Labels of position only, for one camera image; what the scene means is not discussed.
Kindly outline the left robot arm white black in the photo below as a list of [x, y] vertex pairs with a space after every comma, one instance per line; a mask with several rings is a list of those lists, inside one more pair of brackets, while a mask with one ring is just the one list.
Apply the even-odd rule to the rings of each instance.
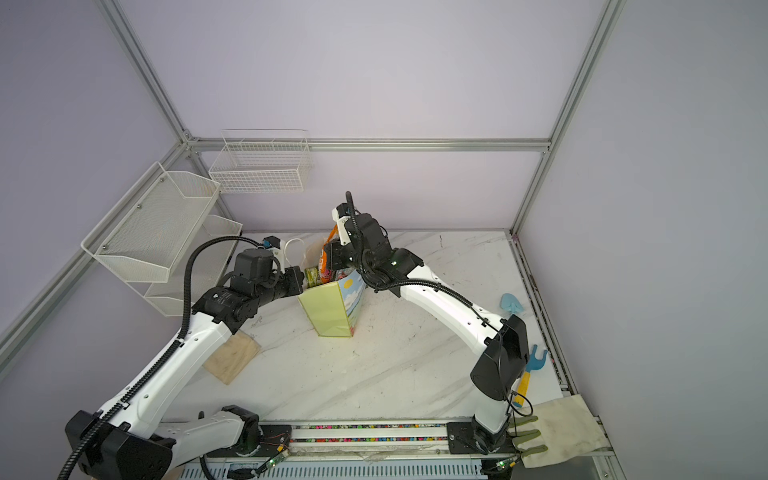
[[72, 452], [58, 476], [81, 469], [94, 479], [161, 479], [182, 464], [219, 449], [244, 457], [257, 453], [264, 433], [257, 414], [236, 405], [181, 424], [165, 424], [165, 412], [200, 367], [258, 310], [297, 296], [304, 275], [281, 262], [280, 241], [250, 240], [234, 269], [197, 301], [191, 299], [194, 263], [208, 240], [190, 254], [184, 269], [180, 330], [142, 372], [94, 413], [77, 412], [65, 433]]

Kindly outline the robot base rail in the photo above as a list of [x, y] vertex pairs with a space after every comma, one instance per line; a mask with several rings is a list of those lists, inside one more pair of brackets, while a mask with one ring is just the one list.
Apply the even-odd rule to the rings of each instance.
[[266, 422], [246, 446], [214, 444], [167, 479], [511, 479], [604, 453], [604, 440], [550, 439], [535, 418], [511, 423], [484, 453], [464, 421]]

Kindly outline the green snack bag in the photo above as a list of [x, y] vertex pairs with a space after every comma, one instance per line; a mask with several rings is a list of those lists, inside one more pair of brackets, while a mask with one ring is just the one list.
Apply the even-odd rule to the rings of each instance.
[[304, 273], [309, 288], [314, 288], [322, 284], [322, 278], [317, 267], [309, 267]]

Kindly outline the orange Fox's candy bag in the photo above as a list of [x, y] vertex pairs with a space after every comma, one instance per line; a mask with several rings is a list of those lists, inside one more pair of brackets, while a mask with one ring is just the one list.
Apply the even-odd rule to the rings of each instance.
[[338, 236], [338, 227], [334, 226], [322, 247], [321, 257], [318, 262], [318, 271], [319, 271], [320, 281], [322, 284], [331, 282], [334, 277], [334, 270], [332, 268], [332, 260], [331, 260], [331, 256], [332, 256], [331, 243], [337, 238], [337, 236]]

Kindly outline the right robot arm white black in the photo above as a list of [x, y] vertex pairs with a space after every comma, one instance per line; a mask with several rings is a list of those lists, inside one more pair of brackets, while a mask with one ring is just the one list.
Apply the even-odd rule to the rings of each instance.
[[375, 292], [422, 308], [476, 354], [470, 379], [480, 400], [470, 422], [470, 445], [483, 454], [498, 451], [506, 440], [513, 387], [530, 358], [525, 322], [490, 312], [448, 286], [416, 254], [392, 247], [378, 221], [350, 202], [333, 209], [332, 218], [338, 233], [328, 248], [333, 268], [353, 268]]

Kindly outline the white paper gift bag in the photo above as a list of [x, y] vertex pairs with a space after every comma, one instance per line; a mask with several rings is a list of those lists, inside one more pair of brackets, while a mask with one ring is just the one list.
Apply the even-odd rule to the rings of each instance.
[[[317, 267], [326, 237], [309, 243], [303, 238], [289, 239], [282, 251], [288, 266], [304, 271]], [[354, 335], [362, 309], [366, 285], [354, 268], [334, 270], [333, 280], [304, 290], [299, 302], [320, 337], [349, 338]]]

